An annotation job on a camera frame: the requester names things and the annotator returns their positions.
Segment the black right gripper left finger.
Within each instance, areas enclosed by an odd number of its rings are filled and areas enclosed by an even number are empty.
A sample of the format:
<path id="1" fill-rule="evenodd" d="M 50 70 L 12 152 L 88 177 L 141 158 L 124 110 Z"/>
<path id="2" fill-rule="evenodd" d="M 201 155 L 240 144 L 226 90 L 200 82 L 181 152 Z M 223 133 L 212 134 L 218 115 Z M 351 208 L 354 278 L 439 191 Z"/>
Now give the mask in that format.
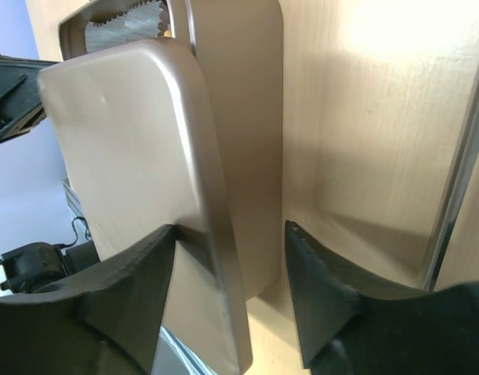
<path id="1" fill-rule="evenodd" d="M 149 374 L 175 228 L 33 294 L 0 298 L 0 374 Z"/>

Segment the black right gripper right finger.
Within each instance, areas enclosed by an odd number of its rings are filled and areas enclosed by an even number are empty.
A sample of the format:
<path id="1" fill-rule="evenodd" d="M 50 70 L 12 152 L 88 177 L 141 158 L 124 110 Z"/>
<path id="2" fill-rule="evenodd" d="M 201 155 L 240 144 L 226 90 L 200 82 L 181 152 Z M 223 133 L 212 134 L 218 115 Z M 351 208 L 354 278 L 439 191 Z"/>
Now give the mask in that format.
<path id="1" fill-rule="evenodd" d="M 371 273 L 285 224 L 303 366 L 312 374 L 479 374 L 479 281 L 428 292 Z"/>

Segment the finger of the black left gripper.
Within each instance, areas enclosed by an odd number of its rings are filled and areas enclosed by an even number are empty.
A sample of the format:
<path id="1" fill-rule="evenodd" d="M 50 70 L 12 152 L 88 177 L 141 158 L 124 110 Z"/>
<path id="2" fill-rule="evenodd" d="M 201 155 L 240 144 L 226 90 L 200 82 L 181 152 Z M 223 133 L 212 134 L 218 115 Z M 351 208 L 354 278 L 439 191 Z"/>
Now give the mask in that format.
<path id="1" fill-rule="evenodd" d="M 29 133 L 47 117 L 38 73 L 54 64 L 0 54 L 0 144 Z"/>

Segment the square metal tin lid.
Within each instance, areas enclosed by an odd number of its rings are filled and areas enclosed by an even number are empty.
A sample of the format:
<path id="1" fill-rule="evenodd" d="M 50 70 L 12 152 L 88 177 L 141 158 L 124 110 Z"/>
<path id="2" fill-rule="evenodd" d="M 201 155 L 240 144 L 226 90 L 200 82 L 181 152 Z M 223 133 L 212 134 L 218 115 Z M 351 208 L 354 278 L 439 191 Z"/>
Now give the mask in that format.
<path id="1" fill-rule="evenodd" d="M 101 259 L 164 224 L 178 240 L 163 324 L 218 374 L 252 347 L 238 249 L 205 78 L 157 37 L 43 69 L 41 100 Z"/>

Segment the metal tongs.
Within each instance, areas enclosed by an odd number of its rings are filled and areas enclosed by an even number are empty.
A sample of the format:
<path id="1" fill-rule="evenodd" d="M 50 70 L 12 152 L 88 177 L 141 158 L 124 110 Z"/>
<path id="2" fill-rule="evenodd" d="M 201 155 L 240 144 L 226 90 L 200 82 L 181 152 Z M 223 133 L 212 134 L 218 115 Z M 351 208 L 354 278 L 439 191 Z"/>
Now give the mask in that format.
<path id="1" fill-rule="evenodd" d="M 438 216 L 428 242 L 421 288 L 433 291 L 479 152 L 479 67 L 445 182 Z"/>

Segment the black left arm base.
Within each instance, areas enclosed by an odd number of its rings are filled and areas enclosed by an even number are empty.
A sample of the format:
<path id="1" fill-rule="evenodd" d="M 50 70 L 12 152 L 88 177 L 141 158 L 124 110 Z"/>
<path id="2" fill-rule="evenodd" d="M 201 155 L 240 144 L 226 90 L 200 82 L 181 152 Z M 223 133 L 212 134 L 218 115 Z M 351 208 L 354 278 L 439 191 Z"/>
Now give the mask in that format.
<path id="1" fill-rule="evenodd" d="M 68 244 L 34 242 L 0 255 L 0 267 L 5 275 L 0 290 L 13 294 L 34 293 L 98 263 L 87 220 L 77 216 L 71 226 L 75 239 Z"/>

